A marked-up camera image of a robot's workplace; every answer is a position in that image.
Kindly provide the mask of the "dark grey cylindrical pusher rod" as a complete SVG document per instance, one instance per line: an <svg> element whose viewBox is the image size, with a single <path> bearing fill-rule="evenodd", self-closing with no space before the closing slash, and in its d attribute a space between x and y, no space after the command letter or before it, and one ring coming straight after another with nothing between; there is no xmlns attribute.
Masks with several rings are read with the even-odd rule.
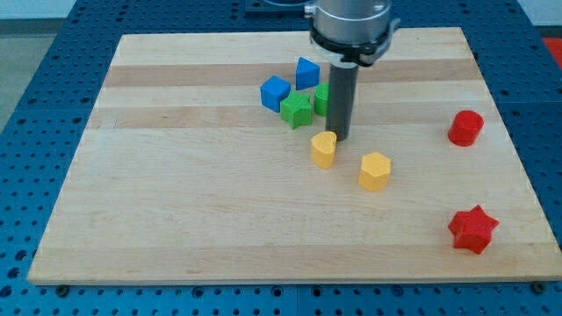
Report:
<svg viewBox="0 0 562 316"><path fill-rule="evenodd" d="M337 141L346 140L349 135L358 69L358 66L330 66L325 127L327 131L335 133Z"/></svg>

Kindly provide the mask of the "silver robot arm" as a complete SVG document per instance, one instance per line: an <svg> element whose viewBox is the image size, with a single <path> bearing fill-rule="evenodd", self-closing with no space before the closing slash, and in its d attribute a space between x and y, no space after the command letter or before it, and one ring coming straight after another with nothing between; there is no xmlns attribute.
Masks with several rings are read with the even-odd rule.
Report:
<svg viewBox="0 0 562 316"><path fill-rule="evenodd" d="M310 41L329 64L325 129L338 141L349 136L358 70L390 48L400 22L391 0L315 0L304 6Z"/></svg>

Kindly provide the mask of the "black clamp ring mount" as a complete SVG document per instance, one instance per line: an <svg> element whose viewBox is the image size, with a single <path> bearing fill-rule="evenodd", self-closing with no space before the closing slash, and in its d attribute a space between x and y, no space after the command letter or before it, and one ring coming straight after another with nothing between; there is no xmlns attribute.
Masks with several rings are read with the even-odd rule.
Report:
<svg viewBox="0 0 562 316"><path fill-rule="evenodd" d="M362 44L343 44L326 38L310 23L310 42L332 65L338 68L370 67L390 48L400 19L393 19L376 39Z"/></svg>

